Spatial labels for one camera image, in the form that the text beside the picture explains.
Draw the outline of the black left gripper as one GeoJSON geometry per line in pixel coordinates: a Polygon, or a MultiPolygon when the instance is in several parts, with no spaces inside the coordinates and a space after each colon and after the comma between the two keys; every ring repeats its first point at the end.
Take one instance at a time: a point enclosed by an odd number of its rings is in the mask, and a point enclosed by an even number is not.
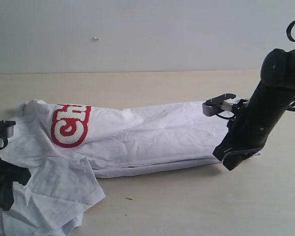
{"type": "MultiPolygon", "coordinates": [[[[7,144],[7,137],[0,133],[0,150],[7,144]]],[[[13,183],[25,186],[30,178],[31,173],[28,168],[3,161],[0,157],[0,208],[3,211],[9,211],[14,204],[13,183]]]]}

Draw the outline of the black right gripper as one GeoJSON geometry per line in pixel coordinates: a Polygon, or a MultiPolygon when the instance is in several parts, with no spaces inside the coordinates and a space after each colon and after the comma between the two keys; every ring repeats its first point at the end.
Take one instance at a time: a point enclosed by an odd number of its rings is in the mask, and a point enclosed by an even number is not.
{"type": "Polygon", "coordinates": [[[227,122],[228,132],[213,151],[213,155],[229,171],[261,151],[267,141],[263,131],[247,122],[247,105],[246,99],[240,99],[231,105],[234,115],[227,122]]]}

